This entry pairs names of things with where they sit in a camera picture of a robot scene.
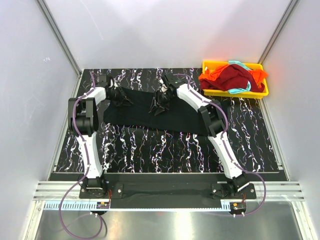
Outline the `black t shirt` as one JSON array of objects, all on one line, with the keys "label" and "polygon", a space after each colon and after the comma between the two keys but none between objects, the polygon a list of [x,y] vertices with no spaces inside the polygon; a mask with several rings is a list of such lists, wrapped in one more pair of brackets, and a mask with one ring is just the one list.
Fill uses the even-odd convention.
[{"label": "black t shirt", "polygon": [[103,113],[106,124],[147,127],[162,131],[183,132],[207,136],[198,113],[185,101],[174,98],[170,101],[169,110],[158,115],[150,113],[153,93],[124,89],[132,101],[130,106],[116,106],[113,102]]}]

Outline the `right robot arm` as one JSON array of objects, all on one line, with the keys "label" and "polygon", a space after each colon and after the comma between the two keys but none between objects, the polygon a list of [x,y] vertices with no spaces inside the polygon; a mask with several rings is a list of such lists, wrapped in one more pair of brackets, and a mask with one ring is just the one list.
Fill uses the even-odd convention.
[{"label": "right robot arm", "polygon": [[227,116],[217,101],[210,100],[195,91],[190,86],[190,77],[188,75],[185,77],[186,79],[179,79],[172,73],[163,75],[160,89],[153,94],[149,112],[157,116],[168,111],[173,99],[180,99],[191,106],[198,113],[200,125],[222,163],[228,195],[235,199],[239,198],[244,194],[249,181],[230,145],[227,135]]}]

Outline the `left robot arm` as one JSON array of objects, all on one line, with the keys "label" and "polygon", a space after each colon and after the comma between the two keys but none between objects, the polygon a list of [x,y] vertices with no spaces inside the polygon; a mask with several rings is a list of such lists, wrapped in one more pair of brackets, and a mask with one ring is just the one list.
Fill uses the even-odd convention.
[{"label": "left robot arm", "polygon": [[104,198],[110,195],[97,148],[99,128],[97,105],[109,100],[117,107],[129,106],[132,102],[114,78],[100,74],[89,91],[68,100],[68,129],[75,135],[84,162],[84,176],[78,180],[81,198]]}]

